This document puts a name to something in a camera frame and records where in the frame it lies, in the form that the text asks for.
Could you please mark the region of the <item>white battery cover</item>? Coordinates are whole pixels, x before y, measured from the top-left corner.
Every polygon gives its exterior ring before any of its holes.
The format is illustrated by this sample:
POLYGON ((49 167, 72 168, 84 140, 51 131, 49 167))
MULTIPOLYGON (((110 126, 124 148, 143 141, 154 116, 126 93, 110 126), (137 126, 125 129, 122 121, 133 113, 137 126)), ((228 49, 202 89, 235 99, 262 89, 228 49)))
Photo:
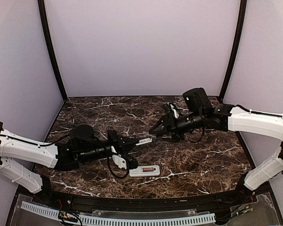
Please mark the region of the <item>white battery cover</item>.
POLYGON ((148 144, 148 143, 151 143, 152 142, 152 138, 145 138, 145 139, 141 139, 139 140, 138 143, 136 143, 135 145, 138 146, 138 145, 144 145, 144 144, 148 144))

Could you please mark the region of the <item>white remote control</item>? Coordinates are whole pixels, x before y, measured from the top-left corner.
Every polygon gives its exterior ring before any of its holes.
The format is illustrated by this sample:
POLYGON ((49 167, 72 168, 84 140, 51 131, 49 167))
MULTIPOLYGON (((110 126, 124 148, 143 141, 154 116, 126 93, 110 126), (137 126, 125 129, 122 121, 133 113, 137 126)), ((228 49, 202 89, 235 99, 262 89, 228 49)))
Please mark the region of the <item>white remote control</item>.
POLYGON ((158 165, 139 166, 136 169, 129 170, 130 177, 154 177, 160 175, 158 165))

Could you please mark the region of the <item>orange AAA battery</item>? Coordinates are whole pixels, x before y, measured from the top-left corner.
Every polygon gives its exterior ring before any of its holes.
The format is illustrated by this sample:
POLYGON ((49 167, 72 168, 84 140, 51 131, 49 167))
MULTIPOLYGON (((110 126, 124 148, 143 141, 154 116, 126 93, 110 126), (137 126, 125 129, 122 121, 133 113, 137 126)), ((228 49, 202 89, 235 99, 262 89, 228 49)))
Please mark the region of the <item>orange AAA battery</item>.
POLYGON ((143 172, 153 172, 153 168, 143 168, 143 172))

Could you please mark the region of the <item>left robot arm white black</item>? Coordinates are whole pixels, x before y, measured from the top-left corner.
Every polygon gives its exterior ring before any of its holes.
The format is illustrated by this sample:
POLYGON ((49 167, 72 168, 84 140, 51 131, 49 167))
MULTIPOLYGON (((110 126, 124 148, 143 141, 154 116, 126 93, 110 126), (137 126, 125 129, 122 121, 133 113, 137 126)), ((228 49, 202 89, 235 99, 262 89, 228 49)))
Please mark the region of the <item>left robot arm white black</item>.
POLYGON ((75 170, 98 159, 113 159, 118 167, 129 171, 138 167, 129 152, 139 144, 139 139, 120 136, 114 130, 108 131, 107 140, 101 141, 90 125, 79 125, 57 141, 44 143, 17 136, 0 122, 0 173, 29 192, 38 193, 45 204, 54 205, 57 194, 51 191, 50 180, 26 169, 18 159, 58 171, 75 170))

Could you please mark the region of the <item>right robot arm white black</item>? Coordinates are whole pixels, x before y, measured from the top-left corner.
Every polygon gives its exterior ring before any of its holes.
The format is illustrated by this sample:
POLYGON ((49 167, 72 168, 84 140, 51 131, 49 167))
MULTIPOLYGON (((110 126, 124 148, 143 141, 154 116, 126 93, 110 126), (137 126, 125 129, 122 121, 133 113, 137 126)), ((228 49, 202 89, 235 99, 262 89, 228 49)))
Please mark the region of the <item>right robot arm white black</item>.
POLYGON ((149 133, 163 140, 179 142, 185 133, 196 129, 248 132, 272 137, 281 141, 273 155, 242 177, 241 185, 232 192, 231 200, 242 204, 263 183, 283 171, 283 113, 258 112, 241 105, 219 104, 214 107, 204 88, 183 93, 190 114, 182 115, 172 103, 165 104, 163 115, 149 133))

